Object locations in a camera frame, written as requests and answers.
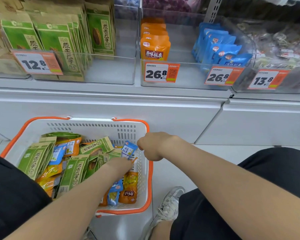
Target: hand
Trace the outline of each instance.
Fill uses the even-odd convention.
[[[163,159],[163,151],[165,143],[174,136],[165,132],[148,132],[144,137],[137,141],[137,145],[141,151],[144,150],[144,156],[150,161],[160,161]]]
[[[126,157],[114,157],[101,167],[110,170],[109,173],[112,173],[116,176],[116,179],[119,179],[132,168],[132,161]]]

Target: person's right hand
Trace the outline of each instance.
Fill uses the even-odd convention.
[[[163,159],[164,145],[173,136],[165,132],[148,132],[144,137],[137,141],[141,151],[144,150],[144,156],[150,161],[160,161]]]

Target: white tile floor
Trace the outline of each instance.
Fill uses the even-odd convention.
[[[8,141],[0,140],[0,153]],[[271,146],[258,145],[196,145],[225,160],[238,164],[259,150]],[[300,146],[288,146],[300,150]],[[137,240],[148,226],[164,196],[174,186],[183,186],[186,191],[196,188],[195,184],[177,167],[166,159],[154,163],[152,177],[152,204],[143,213],[126,216],[104,216],[93,218],[91,227],[98,240]]]

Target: maroon label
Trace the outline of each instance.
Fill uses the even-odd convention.
[[[154,51],[154,50],[145,50],[145,56],[152,59],[160,59],[164,55],[161,51]]]
[[[134,191],[133,191],[133,190],[131,190],[131,191],[125,191],[125,192],[123,193],[123,195],[124,195],[124,196],[134,196]]]

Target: qr code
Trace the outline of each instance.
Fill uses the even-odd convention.
[[[178,75],[178,69],[170,69],[169,70],[169,78],[176,78]]]

